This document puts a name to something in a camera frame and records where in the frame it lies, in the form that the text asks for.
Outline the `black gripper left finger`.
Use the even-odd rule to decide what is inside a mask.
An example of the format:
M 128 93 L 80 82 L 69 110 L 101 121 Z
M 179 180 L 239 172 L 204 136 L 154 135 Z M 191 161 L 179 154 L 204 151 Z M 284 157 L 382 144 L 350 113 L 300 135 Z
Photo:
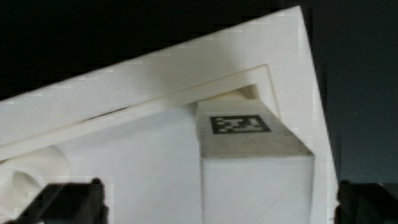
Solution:
M 108 224 L 101 180 L 48 184 L 14 224 Z

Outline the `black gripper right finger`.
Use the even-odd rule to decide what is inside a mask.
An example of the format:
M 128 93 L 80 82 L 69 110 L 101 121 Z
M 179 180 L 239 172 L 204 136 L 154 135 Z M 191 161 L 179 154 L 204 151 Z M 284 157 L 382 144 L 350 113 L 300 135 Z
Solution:
M 398 224 L 398 183 L 351 183 L 337 189 L 334 224 Z

